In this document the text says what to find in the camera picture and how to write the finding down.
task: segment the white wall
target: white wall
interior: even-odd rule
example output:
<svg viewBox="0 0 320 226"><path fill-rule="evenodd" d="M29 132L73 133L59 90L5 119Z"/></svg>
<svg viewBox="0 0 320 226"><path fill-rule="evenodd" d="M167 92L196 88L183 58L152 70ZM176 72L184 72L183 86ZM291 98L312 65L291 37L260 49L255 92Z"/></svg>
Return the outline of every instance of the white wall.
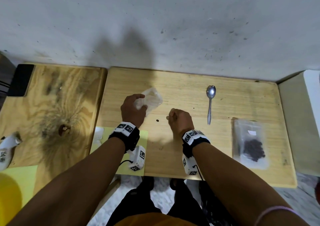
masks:
<svg viewBox="0 0 320 226"><path fill-rule="evenodd" d="M320 69L320 0L0 0L25 61L278 80Z"/></svg>

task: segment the person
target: person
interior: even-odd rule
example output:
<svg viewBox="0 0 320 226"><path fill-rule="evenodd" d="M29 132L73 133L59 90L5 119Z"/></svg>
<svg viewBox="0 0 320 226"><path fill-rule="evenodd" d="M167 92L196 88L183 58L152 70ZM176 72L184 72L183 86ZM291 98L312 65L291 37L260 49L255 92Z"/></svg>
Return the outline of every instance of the person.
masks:
<svg viewBox="0 0 320 226"><path fill-rule="evenodd" d="M137 129L146 116L145 106L140 110L134 107L138 98L144 98L144 95L128 96L121 106L122 121ZM180 137L195 129L186 111L172 109L167 119L173 133ZM133 144L119 136L110 136L92 154L42 188L8 226L87 225L129 143ZM308 225L264 180L210 143L197 144L191 153L211 190L238 225ZM167 215L162 214L150 199L153 178L144 177L136 189L127 193L107 225L209 225L183 181L172 179L170 186L176 194Z"/></svg>

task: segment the foot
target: foot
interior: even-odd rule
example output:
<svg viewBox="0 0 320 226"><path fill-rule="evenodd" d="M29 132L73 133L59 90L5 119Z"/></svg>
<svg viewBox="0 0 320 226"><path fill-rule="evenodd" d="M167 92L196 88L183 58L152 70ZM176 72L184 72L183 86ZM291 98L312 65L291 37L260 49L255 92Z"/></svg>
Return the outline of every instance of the foot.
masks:
<svg viewBox="0 0 320 226"><path fill-rule="evenodd" d="M184 179L172 178L170 180L170 188L175 191L177 188L177 185L180 183L184 183Z"/></svg>
<svg viewBox="0 0 320 226"><path fill-rule="evenodd" d="M152 176L142 176L142 182L138 187L143 187L148 191L151 191L154 187L155 181Z"/></svg>

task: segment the plastic bag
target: plastic bag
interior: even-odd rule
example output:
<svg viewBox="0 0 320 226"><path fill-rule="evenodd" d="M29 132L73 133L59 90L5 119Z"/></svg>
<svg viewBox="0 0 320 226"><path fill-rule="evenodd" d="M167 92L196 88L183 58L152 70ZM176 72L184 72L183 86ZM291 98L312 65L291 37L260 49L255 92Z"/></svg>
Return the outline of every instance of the plastic bag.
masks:
<svg viewBox="0 0 320 226"><path fill-rule="evenodd" d="M140 110L143 105L147 105L148 108L146 110L146 116L150 114L151 111L156 109L163 103L163 99L161 95L155 88L150 88L143 91L141 94L145 95L146 97L141 99L136 99L134 102L134 106Z"/></svg>
<svg viewBox="0 0 320 226"><path fill-rule="evenodd" d="M262 124L238 119L234 121L238 154L234 159L251 169L266 170L269 167Z"/></svg>

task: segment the orange shirt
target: orange shirt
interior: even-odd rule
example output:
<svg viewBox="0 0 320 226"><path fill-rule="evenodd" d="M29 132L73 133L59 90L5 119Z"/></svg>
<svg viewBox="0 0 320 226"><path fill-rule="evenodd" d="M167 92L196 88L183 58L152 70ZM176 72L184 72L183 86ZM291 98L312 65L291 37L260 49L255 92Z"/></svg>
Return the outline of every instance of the orange shirt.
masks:
<svg viewBox="0 0 320 226"><path fill-rule="evenodd" d="M174 218L172 216L168 216L166 214L162 214L159 212L150 212L145 214L138 214L130 217L126 217L121 220L115 226L196 226L193 223L182 220L180 218Z"/></svg>

